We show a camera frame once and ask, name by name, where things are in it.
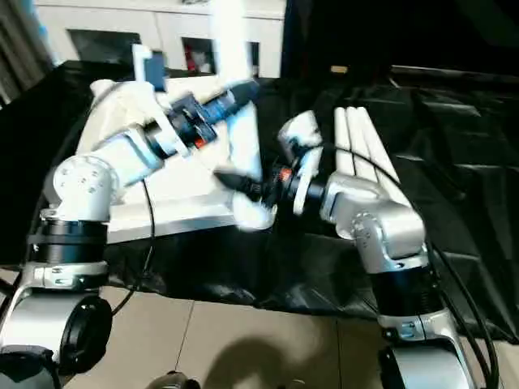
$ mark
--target white cabinet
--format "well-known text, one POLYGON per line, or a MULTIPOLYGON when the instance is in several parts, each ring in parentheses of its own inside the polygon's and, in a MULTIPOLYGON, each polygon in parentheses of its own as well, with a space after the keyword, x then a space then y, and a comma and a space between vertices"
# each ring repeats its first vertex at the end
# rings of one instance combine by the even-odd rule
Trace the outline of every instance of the white cabinet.
MULTIPOLYGON (((204 49, 206 41, 208 44, 205 45, 205 51, 211 50, 212 31, 209 15, 158 13, 157 22, 162 48, 170 68, 187 69, 187 45, 198 43, 204 49)), ((254 65, 259 68, 259 76, 279 77, 283 21, 247 18, 247 30, 247 40, 251 42, 252 59, 256 62, 254 65)))
MULTIPOLYGON (((262 77, 278 77, 285 0, 243 0, 247 39, 262 77)), ((35 0, 58 60, 130 62, 131 44, 166 54, 171 69, 187 69, 186 53, 211 51, 210 4, 181 0, 35 0)))
POLYGON ((132 43, 161 49, 155 16, 149 11, 38 6, 36 12, 59 61, 127 62, 132 43))

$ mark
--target table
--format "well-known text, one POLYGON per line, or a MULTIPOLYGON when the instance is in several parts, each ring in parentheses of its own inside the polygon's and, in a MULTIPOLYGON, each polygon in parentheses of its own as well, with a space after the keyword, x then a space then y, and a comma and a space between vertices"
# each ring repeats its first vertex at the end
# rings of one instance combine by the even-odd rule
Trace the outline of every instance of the table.
MULTIPOLYGON (((15 210, 4 219, 10 244, 4 245, 2 264, 18 263, 23 256, 41 179, 60 139, 88 107, 88 85, 129 71, 66 62, 0 112, 7 167, 2 203, 15 210)), ((262 82, 257 108, 265 166, 281 154, 276 134, 295 114, 315 110, 329 141, 336 106, 367 107, 406 194, 418 205, 431 238, 461 273, 493 336, 519 343, 517 94, 441 83, 348 88, 334 82, 262 82)), ((324 156, 321 170, 333 171, 333 161, 324 156)), ((374 318, 371 288, 358 256, 334 236, 331 226, 295 220, 281 209, 272 230, 261 233, 231 226, 160 237, 144 287, 169 297, 374 318)), ((113 284, 133 283, 146 248, 145 239, 107 247, 113 284)), ((444 282, 473 323, 451 280, 445 276, 444 282)))

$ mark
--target white object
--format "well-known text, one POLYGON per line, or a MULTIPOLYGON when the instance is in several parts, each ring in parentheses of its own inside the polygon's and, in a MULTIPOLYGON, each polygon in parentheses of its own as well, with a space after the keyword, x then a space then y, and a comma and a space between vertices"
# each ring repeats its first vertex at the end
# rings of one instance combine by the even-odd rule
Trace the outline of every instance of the white object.
MULTIPOLYGON (((99 95, 112 83, 98 80, 92 84, 92 90, 99 95)), ((78 154, 90 151, 96 143, 124 126, 149 118, 144 112, 143 98, 152 98, 152 94, 143 93, 142 87, 143 83, 125 83, 94 110, 79 141, 78 154)), ((168 79, 166 87, 171 100, 193 92, 203 101, 218 92, 221 85, 212 76, 168 79)), ((217 126, 216 132, 218 139, 196 153, 196 157, 169 158, 162 170, 147 179, 157 236, 234 224, 230 210, 232 195, 211 175, 212 169, 229 159, 226 125, 217 126)), ((112 206, 110 212, 109 242, 149 236, 149 214, 141 185, 122 194, 121 203, 112 206)))
MULTIPOLYGON (((346 110, 335 110, 335 136, 336 145, 346 150, 352 150, 378 164, 397 181, 398 176, 388 153, 371 118, 365 108, 348 107, 346 110)), ((410 207, 406 196, 383 173, 358 157, 347 152, 337 152, 337 171, 343 174, 356 175, 369 181, 380 184, 389 194, 389 197, 398 203, 410 207)), ((344 239, 353 240, 349 231, 341 232, 344 239)))
MULTIPOLYGON (((245 39, 246 20, 242 0, 213 0, 212 30, 218 77, 223 84, 249 79, 252 74, 249 47, 245 39)), ((250 103, 227 121, 230 161, 234 168, 249 177, 263 177, 260 142, 255 106, 250 103)), ((241 229, 267 229, 274 222, 272 211, 261 203, 254 203, 241 193, 233 196, 233 213, 241 229)))
MULTIPOLYGON (((350 131, 346 121, 346 110, 342 107, 335 108, 335 144, 346 150, 351 149, 350 131)), ((347 152, 338 151, 335 157, 337 171, 343 174, 355 175, 354 158, 347 152)))
MULTIPOLYGON (((186 70, 182 38, 213 39, 211 3, 180 0, 36 0, 36 13, 61 61, 79 59, 68 30, 136 32, 165 53, 166 66, 186 70)), ((259 76, 279 77, 285 0, 244 0, 247 41, 259 44, 259 76)))
MULTIPOLYGON (((357 115, 354 107, 346 109, 346 121, 348 122, 348 130, 350 133, 351 149, 367 159, 371 158, 370 149, 366 143, 363 134, 361 119, 357 115)), ((372 165, 359 158, 354 158, 355 173, 359 177, 376 182, 375 169, 372 165)))

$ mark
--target black cable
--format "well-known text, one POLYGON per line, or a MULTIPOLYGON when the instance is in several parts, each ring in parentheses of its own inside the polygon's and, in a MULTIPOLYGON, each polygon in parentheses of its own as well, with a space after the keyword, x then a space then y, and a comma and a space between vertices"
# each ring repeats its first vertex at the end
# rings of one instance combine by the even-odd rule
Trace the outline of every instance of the black cable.
POLYGON ((148 204, 148 211, 149 211, 149 219, 150 219, 150 227, 151 232, 149 236, 149 248, 148 253, 146 254, 146 259, 144 260, 143 270, 140 273, 140 275, 135 280, 135 283, 131 287, 128 294, 122 299, 122 301, 112 310, 112 316, 115 316, 120 312, 120 310, 129 302, 131 297, 137 292, 140 287, 142 286, 144 278, 146 278, 150 267, 152 266, 152 257, 153 257, 153 251, 155 250, 155 214, 153 212, 153 205, 152 200, 150 198, 149 192, 148 192, 148 186, 146 185, 146 181, 141 181, 144 188, 144 194, 146 196, 146 203, 148 204))
MULTIPOLYGON (((431 239, 429 237, 426 237, 426 245, 427 245, 427 252, 431 253, 432 257, 434 259, 438 259, 438 253, 435 252, 435 249, 432 248, 431 239)), ((430 261, 431 269, 436 277, 436 281, 441 284, 440 274, 438 270, 436 269, 436 265, 434 261, 430 261)), ((467 323, 463 319, 463 316, 461 315, 459 309, 456 307, 456 304, 454 304, 453 299, 448 295, 445 288, 439 287, 441 296, 445 302, 445 305, 449 308, 451 313, 453 314, 454 320, 456 321, 456 324, 460 329, 463 330, 465 333, 465 337, 469 341, 469 345, 474 351, 474 355, 476 356, 476 359, 478 360, 478 364, 481 367, 481 371, 483 372, 483 377, 485 378, 485 383, 487 387, 491 383, 491 372, 488 369, 488 363, 485 357, 483 356, 483 352, 481 351, 481 348, 479 347, 478 342, 476 341, 476 337, 470 330, 469 326, 467 326, 467 323)))
POLYGON ((488 369, 487 360, 483 356, 483 352, 481 351, 481 348, 479 347, 478 342, 476 342, 476 338, 472 331, 469 329, 467 324, 465 323, 465 320, 461 316, 461 313, 458 308, 456 308, 456 305, 454 304, 454 301, 452 298, 448 295, 448 293, 440 288, 441 296, 445 301, 445 305, 448 307, 448 310, 450 310, 451 314, 453 314, 454 320, 456 320, 457 325, 460 329, 463 330, 465 333, 465 337, 469 341, 470 347, 474 351, 474 355, 476 356, 476 359, 478 360, 479 366, 481 366, 481 370, 483 372, 483 377, 485 378, 485 383, 487 387, 491 384, 491 371, 488 369))
POLYGON ((451 276, 453 276, 453 279, 456 281, 456 284, 461 290, 461 293, 463 294, 463 297, 466 299, 467 303, 469 304, 470 309, 472 310, 474 314, 474 318, 476 319, 476 322, 478 323, 478 326, 481 328, 481 331, 483 333, 483 340, 485 341, 485 346, 487 347, 488 351, 488 358, 490 360, 490 382, 487 383, 487 389, 498 389, 500 385, 500 368, 499 363, 497 360, 497 352, 495 351, 494 343, 492 342, 492 338, 490 336, 490 333, 488 331, 488 327, 483 321, 483 316, 481 315, 481 312, 479 311, 478 305, 472 298, 472 295, 470 294, 469 290, 463 284, 463 281, 461 280, 460 275, 457 273, 457 271, 454 269, 452 264, 448 261, 447 256, 445 253, 441 250, 439 250, 434 243, 431 243, 433 250, 439 255, 440 259, 442 260, 443 264, 448 269, 451 276))
MULTIPOLYGON (((338 146, 336 146, 334 144, 330 144, 330 143, 322 143, 320 145, 317 145, 317 146, 314 146, 311 148, 317 148, 317 147, 322 147, 323 149, 333 150, 335 152, 336 151, 346 152, 355 158, 359 158, 360 160, 367 162, 368 164, 373 166, 373 168, 375 168, 380 173, 382 173, 389 181, 391 181, 403 193, 401 183, 395 177, 393 177, 390 173, 388 173, 384 168, 382 168, 379 164, 377 164, 370 158, 367 158, 361 154, 358 154, 357 152, 355 152, 353 150, 343 148, 343 147, 338 147, 338 146)), ((409 201, 411 203, 411 207, 419 214, 419 211, 418 211, 417 207, 415 206, 415 204, 413 204, 413 202, 411 200, 409 200, 409 201)), ((495 350, 495 346, 492 342, 490 333, 488 331, 488 327, 483 320, 483 316, 482 316, 481 312, 479 311, 479 308, 478 308, 477 304, 475 303, 474 299, 470 295, 469 290, 463 283, 463 280, 461 279, 460 275, 454 269, 452 264, 448 261, 445 254, 440 249, 438 249, 438 247, 436 247, 436 245, 432 242, 431 242, 431 247, 439 255, 440 259, 442 260, 442 262, 448 269, 449 273, 453 277, 455 283, 457 284, 457 287, 461 290, 461 294, 463 294, 463 297, 466 299, 467 303, 469 304, 470 310, 472 310, 474 318, 476 319, 476 322, 478 323, 478 326, 481 329, 481 332, 483 333, 483 340, 485 342, 485 346, 487 347, 489 360, 490 360, 490 370, 488 368, 487 362, 483 356, 483 353, 482 353, 479 345, 475 341, 474 336, 472 336, 471 332, 468 332, 466 335, 467 335, 467 340, 470 342, 470 347, 474 350, 474 354, 478 358, 478 363, 481 365, 483 375, 485 375, 487 389, 499 389, 500 373, 499 373, 499 365, 498 365, 498 360, 497 360, 497 352, 495 350)), ((455 311, 452 310, 453 315, 455 316, 455 318, 456 318, 456 315, 458 316, 458 318, 461 318, 461 315, 459 314, 459 311, 457 310, 457 308, 455 307, 453 302, 450 299, 446 300, 445 302, 446 302, 446 304, 452 303, 452 307, 454 307, 454 310, 455 310, 455 311)), ((461 329, 463 329, 465 331, 466 323, 463 321, 463 319, 461 320, 461 322, 463 323, 461 325, 461 329)))

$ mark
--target robotic arm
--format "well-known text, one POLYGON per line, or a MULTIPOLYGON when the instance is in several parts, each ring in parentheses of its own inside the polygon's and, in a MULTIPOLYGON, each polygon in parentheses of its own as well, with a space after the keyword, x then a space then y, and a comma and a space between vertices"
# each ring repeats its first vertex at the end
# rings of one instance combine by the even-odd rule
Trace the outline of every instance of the robotic arm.
POLYGON ((176 154, 216 138, 212 126, 247 105, 258 91, 240 83, 201 105, 192 95, 152 122, 133 125, 73 156, 54 173, 57 207, 41 212, 28 239, 34 253, 0 325, 0 387, 60 387, 59 376, 90 370, 105 354, 111 309, 99 297, 108 280, 102 260, 110 204, 176 154))
MULTIPOLYGON (((300 122, 295 118, 292 124, 300 122)), ((289 125, 280 133, 289 160, 302 162, 299 170, 276 166, 268 182, 231 172, 217 177, 255 201, 313 214, 334 224, 340 237, 354 239, 371 278, 382 336, 390 344, 379 354, 385 389, 475 389, 429 264, 422 219, 367 179, 335 172, 321 182, 312 155, 320 153, 320 139, 309 128, 289 125)))

